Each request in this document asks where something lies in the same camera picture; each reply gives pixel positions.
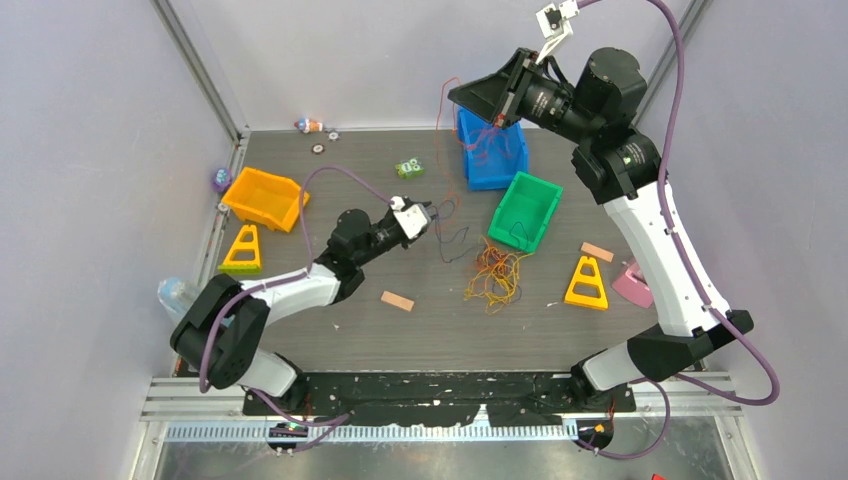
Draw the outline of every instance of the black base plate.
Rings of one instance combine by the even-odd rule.
[[[483,404],[492,427],[556,425],[562,418],[555,414],[605,415],[613,396],[617,412],[636,410],[632,391],[624,385],[578,408],[566,394],[566,382],[566,375],[553,372],[313,372],[299,378],[298,399],[275,401],[292,414],[348,413],[348,425],[365,426],[467,425]],[[253,395],[245,396],[243,410],[247,416],[274,415]]]

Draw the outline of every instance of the yellow a-frame block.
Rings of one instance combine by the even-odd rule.
[[[236,255],[241,252],[250,252],[253,254],[251,260],[236,260]],[[218,270],[223,273],[234,274],[255,274],[262,273],[262,258],[259,256],[259,229],[256,225],[244,225],[236,235],[236,240],[227,257],[224,258],[224,263],[218,266]]]
[[[592,274],[584,274],[583,267],[591,268]],[[594,287],[598,291],[598,296],[591,297],[575,293],[574,288],[577,285]],[[580,257],[580,261],[577,262],[577,269],[574,271],[574,276],[571,277],[571,284],[568,285],[568,290],[565,292],[565,299],[563,299],[563,301],[569,305],[594,308],[595,310],[601,311],[609,308],[607,292],[604,290],[604,281],[601,279],[601,271],[598,269],[598,261],[594,257],[587,257],[585,255]]]

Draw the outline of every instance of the blue bin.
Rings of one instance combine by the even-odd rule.
[[[470,146],[492,125],[460,107],[456,128],[462,143]],[[517,123],[484,138],[473,150],[464,149],[463,155],[469,190],[509,188],[517,172],[527,173],[527,142]]]

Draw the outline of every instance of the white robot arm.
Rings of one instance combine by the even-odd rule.
[[[454,88],[448,98],[500,128],[526,119],[576,143],[571,163],[577,176],[621,230],[651,288],[657,325],[571,368],[570,388],[580,402],[633,380],[665,380],[731,342],[735,337],[711,309],[742,333],[753,322],[747,311],[730,310],[715,290],[679,219],[675,232],[666,231],[658,190],[661,156],[632,125],[647,90],[639,62],[623,50],[602,48],[576,84],[562,74],[552,53],[571,34],[568,19],[578,13],[572,1],[543,8],[536,14],[546,38],[541,52],[519,48],[500,70]],[[671,187],[663,181],[662,188],[676,217]],[[712,305],[702,305],[672,233],[689,252]]]
[[[226,274],[212,278],[171,335],[171,347],[199,368],[214,319],[236,295],[249,292],[227,312],[232,321],[216,336],[207,378],[216,388],[239,384],[283,395],[300,370],[259,348],[264,329],[289,315],[348,298],[365,279],[363,265],[398,245],[407,248],[427,231],[429,205],[393,197],[385,216],[373,224],[362,210],[345,211],[309,269],[241,283]]]

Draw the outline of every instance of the yellow bin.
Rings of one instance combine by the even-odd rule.
[[[291,232],[300,212],[300,185],[287,177],[245,167],[221,202],[230,206],[242,222],[261,223],[271,230]],[[303,204],[309,202],[309,193]]]

